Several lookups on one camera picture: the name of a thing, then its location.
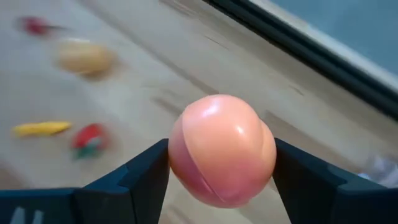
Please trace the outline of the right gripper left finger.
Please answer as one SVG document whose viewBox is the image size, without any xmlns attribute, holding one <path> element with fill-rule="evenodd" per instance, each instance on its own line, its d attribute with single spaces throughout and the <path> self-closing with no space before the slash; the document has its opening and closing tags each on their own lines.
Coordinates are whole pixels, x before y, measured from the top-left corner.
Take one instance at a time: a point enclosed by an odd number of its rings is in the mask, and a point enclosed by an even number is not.
<svg viewBox="0 0 398 224">
<path fill-rule="evenodd" d="M 1 223 L 157 224 L 169 181 L 168 140 L 80 188 L 1 191 Z"/>
</svg>

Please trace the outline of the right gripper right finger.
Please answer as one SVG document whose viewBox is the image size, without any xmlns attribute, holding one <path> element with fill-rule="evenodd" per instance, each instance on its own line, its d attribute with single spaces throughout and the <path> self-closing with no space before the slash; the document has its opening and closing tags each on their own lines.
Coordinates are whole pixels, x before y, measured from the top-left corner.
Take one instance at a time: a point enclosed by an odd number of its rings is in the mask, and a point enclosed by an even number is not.
<svg viewBox="0 0 398 224">
<path fill-rule="evenodd" d="M 397 224 L 389 189 L 275 140 L 273 179 L 292 223 Z"/>
</svg>

